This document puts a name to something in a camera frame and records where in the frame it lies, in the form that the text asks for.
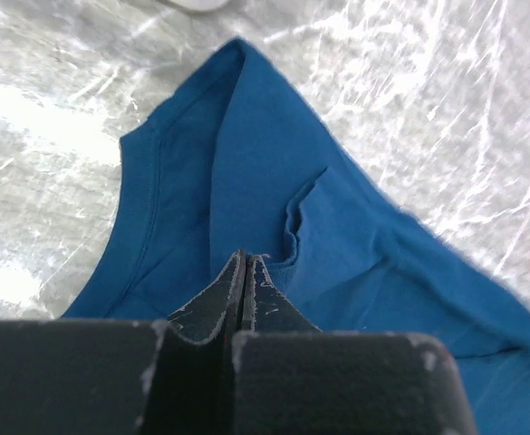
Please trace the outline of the blue t shirt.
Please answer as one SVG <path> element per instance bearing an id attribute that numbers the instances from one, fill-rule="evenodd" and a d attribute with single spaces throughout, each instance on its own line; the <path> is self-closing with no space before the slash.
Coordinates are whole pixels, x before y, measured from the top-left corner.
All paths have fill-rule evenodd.
<path id="1" fill-rule="evenodd" d="M 437 337 L 478 430 L 530 434 L 530 312 L 391 204 L 253 45 L 222 46 L 120 154 L 111 238 L 68 317 L 165 317 L 245 250 L 325 331 Z"/>

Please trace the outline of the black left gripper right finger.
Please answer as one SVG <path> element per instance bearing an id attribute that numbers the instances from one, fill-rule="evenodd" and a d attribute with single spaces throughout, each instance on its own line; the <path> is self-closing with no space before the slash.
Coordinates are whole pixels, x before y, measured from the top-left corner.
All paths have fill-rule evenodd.
<path id="1" fill-rule="evenodd" d="M 446 347 L 423 333 L 322 332 L 248 262 L 232 342 L 235 434 L 472 434 Z"/>

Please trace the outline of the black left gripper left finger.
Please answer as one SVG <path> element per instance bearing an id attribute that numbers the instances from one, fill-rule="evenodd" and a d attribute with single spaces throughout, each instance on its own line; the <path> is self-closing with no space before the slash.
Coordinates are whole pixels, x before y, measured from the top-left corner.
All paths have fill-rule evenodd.
<path id="1" fill-rule="evenodd" d="M 0 321 L 0 434 L 226 434 L 243 252 L 166 319 Z"/>

